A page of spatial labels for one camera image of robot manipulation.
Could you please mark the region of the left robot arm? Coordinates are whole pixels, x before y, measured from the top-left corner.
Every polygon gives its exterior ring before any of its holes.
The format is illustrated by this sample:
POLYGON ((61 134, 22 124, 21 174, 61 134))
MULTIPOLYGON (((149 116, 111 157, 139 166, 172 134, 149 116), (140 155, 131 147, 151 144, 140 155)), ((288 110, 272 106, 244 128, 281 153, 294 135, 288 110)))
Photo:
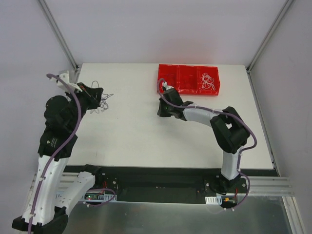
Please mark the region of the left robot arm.
POLYGON ((89 189, 103 184, 101 169, 85 165, 57 198, 62 173, 69 161, 79 124, 88 110, 100 106, 103 88, 79 83, 66 96, 54 96, 46 102, 44 132, 39 140, 39 165, 30 201, 24 213, 15 218, 12 228, 29 234, 61 234, 68 218, 89 189))

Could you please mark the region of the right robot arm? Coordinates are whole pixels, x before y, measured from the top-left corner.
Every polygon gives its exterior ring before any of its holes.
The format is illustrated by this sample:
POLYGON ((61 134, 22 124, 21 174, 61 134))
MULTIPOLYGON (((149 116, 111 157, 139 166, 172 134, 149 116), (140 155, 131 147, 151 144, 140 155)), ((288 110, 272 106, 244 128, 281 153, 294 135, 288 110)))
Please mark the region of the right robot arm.
POLYGON ((233 107, 221 111, 197 106, 183 101, 176 89, 166 90, 159 98, 159 117, 174 116, 183 121, 193 121, 212 128, 217 144, 223 151, 219 186, 224 192, 231 192, 237 186, 240 162, 239 151, 246 145, 251 133, 233 107))

